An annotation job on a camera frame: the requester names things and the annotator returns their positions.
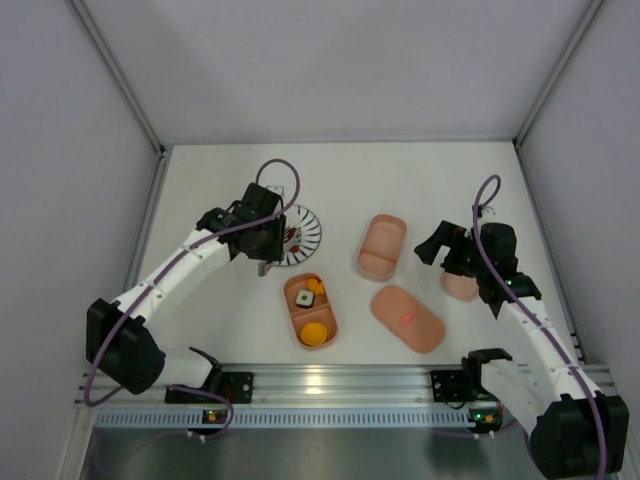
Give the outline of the orange fish shaped food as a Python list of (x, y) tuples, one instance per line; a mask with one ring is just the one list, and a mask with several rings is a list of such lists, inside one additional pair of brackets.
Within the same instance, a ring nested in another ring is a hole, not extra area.
[(311, 291), (315, 296), (326, 294), (324, 283), (316, 277), (311, 277), (306, 280), (306, 289)]

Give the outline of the brown meat slice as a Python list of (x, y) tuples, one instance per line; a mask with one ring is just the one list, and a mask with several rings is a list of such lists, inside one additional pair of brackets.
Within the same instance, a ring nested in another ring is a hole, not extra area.
[(297, 227), (290, 227), (286, 230), (284, 236), (285, 245), (296, 245), (300, 242), (301, 233)]

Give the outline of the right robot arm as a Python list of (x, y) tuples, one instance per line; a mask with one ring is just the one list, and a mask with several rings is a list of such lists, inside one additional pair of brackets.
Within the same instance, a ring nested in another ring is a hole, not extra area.
[(514, 229), (490, 222), (474, 230), (443, 221), (414, 251), (431, 265), (476, 281), (479, 296), (509, 333), (529, 368), (523, 374), (501, 348), (470, 352), (462, 367), (472, 387), (501, 401), (528, 436), (531, 458), (547, 479), (622, 469), (629, 410), (607, 395), (573, 359), (546, 311), (535, 282), (518, 268)]

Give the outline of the pink divided lunch box tray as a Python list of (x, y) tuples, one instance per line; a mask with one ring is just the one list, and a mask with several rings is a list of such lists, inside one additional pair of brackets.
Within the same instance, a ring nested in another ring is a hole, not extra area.
[(359, 273), (373, 281), (390, 280), (397, 268), (407, 234), (399, 217), (379, 214), (372, 218), (356, 259)]

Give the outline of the metal serving tongs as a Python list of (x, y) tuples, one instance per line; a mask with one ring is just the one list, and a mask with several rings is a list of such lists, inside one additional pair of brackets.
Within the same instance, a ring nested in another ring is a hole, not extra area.
[(258, 264), (258, 275), (260, 277), (264, 277), (268, 274), (268, 272), (271, 270), (271, 268), (273, 267), (273, 263), (269, 262), (269, 261), (261, 261)]

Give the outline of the orange round dumpling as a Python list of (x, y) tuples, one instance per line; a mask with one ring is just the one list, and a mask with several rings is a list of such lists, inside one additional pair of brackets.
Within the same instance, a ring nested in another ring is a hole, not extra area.
[(304, 345), (309, 347), (322, 345), (328, 339), (328, 329), (319, 322), (306, 323), (300, 331), (300, 339)]

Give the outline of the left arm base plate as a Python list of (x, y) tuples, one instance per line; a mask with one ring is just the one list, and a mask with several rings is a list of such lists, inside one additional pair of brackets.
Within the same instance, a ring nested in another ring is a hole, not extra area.
[[(254, 373), (221, 372), (215, 383), (215, 394), (232, 404), (251, 404), (253, 396)], [(187, 393), (166, 388), (164, 401), (166, 404), (220, 404), (220, 401), (201, 394)]]

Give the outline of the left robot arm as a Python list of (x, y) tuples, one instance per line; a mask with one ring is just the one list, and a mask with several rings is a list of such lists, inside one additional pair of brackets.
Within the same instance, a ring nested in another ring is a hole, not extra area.
[(229, 208), (206, 212), (169, 258), (112, 301), (87, 311), (86, 358), (119, 389), (137, 395), (156, 384), (213, 390), (218, 361), (190, 347), (173, 351), (160, 334), (171, 314), (214, 271), (238, 255), (258, 261), (284, 256), (282, 195), (257, 183)]

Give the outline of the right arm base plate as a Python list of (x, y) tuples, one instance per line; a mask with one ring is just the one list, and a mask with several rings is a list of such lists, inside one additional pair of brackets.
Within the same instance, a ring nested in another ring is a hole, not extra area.
[(430, 372), (433, 399), (439, 403), (461, 404), (476, 401), (497, 402), (480, 380), (463, 370), (433, 370)]

